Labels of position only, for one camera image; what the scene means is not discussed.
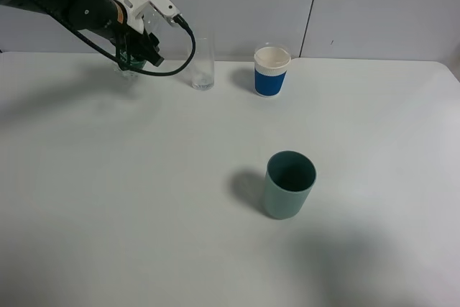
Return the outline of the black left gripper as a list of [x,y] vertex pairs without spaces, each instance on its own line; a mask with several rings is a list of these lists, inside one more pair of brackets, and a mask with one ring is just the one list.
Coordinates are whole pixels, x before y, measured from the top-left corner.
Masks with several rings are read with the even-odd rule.
[[164,61],[160,55],[160,41],[153,33],[143,31],[142,34],[125,24],[112,24],[110,26],[111,38],[116,47],[116,56],[123,61],[150,62],[159,67]]

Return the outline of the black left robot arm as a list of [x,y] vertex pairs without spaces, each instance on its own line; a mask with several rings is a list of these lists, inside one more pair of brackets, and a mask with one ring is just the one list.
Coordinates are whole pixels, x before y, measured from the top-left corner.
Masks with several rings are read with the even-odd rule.
[[121,69],[147,61],[160,66],[159,40],[128,24],[128,7],[120,0],[1,0],[2,6],[51,16],[73,35]]

